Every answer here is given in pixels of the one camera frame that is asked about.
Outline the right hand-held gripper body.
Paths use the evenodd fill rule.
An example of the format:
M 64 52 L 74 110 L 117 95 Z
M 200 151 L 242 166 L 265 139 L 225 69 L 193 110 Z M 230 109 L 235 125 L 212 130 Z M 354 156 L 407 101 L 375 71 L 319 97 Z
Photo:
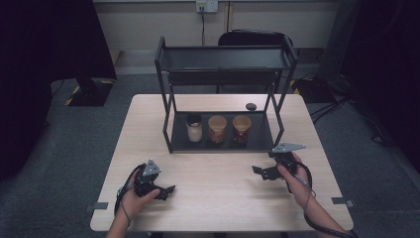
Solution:
M 271 150 L 270 156 L 278 164 L 283 165 L 291 174 L 295 174 L 297 171 L 297 162 L 292 152 L 302 149 L 305 149 L 304 145 L 280 142 Z

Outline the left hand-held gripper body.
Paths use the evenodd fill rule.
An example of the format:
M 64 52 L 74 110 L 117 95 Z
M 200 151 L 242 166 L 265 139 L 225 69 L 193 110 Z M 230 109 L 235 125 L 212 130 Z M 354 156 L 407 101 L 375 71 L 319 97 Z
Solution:
M 135 193 L 138 197 L 142 197 L 157 188 L 154 181 L 160 172 L 161 169 L 153 159 L 149 159 L 139 166 L 134 181 Z

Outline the black metal two-tier rack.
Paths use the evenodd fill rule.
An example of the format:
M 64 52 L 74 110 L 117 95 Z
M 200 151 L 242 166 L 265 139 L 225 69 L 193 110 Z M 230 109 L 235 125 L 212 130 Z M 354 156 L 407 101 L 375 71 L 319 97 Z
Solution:
M 284 132 L 280 110 L 285 94 L 278 92 L 282 73 L 294 73 L 298 56 L 277 46 L 169 47 L 160 39 L 155 56 L 157 78 L 165 117 L 162 127 L 172 153 L 269 153 Z M 227 85 L 249 78 L 262 86 Z M 256 111 L 249 111 L 254 103 Z M 188 113 L 202 118 L 202 139 L 190 142 Z M 215 115 L 227 120 L 225 140 L 215 144 L 209 137 L 208 120 Z M 233 138 L 233 119 L 251 118 L 246 143 Z

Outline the wooden-lid jar of red contents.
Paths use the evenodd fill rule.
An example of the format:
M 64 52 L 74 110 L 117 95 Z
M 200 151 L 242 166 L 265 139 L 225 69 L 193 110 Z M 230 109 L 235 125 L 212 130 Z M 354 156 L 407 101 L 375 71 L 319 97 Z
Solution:
M 237 115 L 233 119 L 233 138 L 237 143 L 246 143 L 248 141 L 249 131 L 252 126 L 252 120 L 246 115 Z

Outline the wooden-lid jar of cinnamon sticks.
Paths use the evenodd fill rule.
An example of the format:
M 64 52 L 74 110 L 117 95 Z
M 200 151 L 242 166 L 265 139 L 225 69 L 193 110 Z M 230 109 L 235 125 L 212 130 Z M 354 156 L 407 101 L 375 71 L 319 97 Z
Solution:
M 215 144 L 221 144 L 225 140 L 225 132 L 227 127 L 227 120 L 220 115 L 212 116 L 208 120 L 209 137 Z

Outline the black-lid glass jar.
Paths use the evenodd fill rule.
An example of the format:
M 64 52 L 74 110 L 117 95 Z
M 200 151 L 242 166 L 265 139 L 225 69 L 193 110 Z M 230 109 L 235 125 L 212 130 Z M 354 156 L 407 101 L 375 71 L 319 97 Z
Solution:
M 187 135 L 190 142 L 202 139 L 202 118 L 198 113 L 188 113 L 186 118 Z

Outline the person's left hand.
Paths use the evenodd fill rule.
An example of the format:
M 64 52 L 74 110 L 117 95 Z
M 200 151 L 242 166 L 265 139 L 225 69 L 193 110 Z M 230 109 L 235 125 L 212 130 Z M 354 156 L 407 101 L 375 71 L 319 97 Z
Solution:
M 128 184 L 123 188 L 123 196 L 119 202 L 119 208 L 115 214 L 115 218 L 119 218 L 125 224 L 131 222 L 143 207 L 159 195 L 160 190 L 154 189 L 144 196 L 137 196 L 134 189 L 134 181 L 136 174 L 132 174 Z

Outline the person's right hand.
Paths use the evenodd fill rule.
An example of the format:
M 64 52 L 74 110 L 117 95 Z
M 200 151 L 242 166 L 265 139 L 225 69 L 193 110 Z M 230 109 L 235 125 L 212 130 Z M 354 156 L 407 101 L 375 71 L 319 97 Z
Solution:
M 309 213 L 308 206 L 310 204 L 310 200 L 313 198 L 313 195 L 309 185 L 308 175 L 305 169 L 300 166 L 300 158 L 296 154 L 293 154 L 293 157 L 298 163 L 297 170 L 294 175 L 292 175 L 283 165 L 278 165 L 277 169 L 286 180 L 296 203 L 304 210 L 305 213 Z

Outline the grey tape strip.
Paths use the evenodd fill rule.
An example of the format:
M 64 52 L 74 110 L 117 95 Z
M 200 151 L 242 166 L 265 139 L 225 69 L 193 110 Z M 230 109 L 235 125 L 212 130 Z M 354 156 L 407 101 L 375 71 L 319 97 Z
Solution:
M 86 212 L 92 212 L 97 209 L 107 209 L 108 208 L 108 202 L 95 202 L 93 204 L 87 204 L 84 208 L 84 211 Z
M 356 206 L 355 202 L 352 199 L 346 199 L 344 197 L 331 197 L 333 204 L 344 204 L 347 207 Z

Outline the black striped stand base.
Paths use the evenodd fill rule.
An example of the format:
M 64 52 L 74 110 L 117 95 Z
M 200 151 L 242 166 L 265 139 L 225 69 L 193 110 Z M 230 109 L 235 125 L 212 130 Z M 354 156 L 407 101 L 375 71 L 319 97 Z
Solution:
M 335 101 L 329 84 L 323 79 L 295 79 L 291 82 L 291 89 L 295 94 L 299 94 L 306 103 L 331 103 Z
M 113 80 L 94 80 L 90 77 L 80 77 L 77 86 L 66 100 L 66 106 L 103 106 L 114 85 Z

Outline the black chair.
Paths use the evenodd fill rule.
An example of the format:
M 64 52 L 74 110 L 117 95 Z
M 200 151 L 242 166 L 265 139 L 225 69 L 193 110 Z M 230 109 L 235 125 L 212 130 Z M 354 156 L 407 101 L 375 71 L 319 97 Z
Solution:
M 294 49 L 292 40 L 279 32 L 271 31 L 257 31 L 257 30 L 231 30 L 227 33 L 222 34 L 218 39 L 217 46 L 238 46 L 238 47 L 250 47 L 250 46 L 277 46 L 284 49 L 288 54 L 293 53 L 297 57 L 297 52 Z M 291 79 L 285 78 L 285 82 L 281 88 L 281 93 L 285 94 L 289 90 L 289 82 Z M 249 78 L 244 80 L 239 79 L 238 82 L 228 83 L 227 85 L 243 85 L 243 86 L 262 86 L 260 83 L 253 83 Z

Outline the dark curtain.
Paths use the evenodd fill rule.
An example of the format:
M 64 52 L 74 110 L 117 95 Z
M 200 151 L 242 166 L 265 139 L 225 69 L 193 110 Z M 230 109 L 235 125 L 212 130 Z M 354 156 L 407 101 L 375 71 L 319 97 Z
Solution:
M 420 0 L 338 0 L 317 76 L 361 99 L 420 173 Z

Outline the black curtain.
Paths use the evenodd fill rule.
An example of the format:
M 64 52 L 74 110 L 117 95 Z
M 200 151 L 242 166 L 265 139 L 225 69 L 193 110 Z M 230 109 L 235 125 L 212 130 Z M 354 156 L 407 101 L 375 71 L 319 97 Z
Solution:
M 80 77 L 116 77 L 93 0 L 0 0 L 0 181 L 32 153 L 51 84 Z

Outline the white wall socket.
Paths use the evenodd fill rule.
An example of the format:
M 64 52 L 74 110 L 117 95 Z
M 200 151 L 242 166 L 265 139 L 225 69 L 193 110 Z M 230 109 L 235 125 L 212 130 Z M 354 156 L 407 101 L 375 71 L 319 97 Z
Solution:
M 219 9 L 218 0 L 196 0 L 195 3 L 198 13 L 217 13 Z

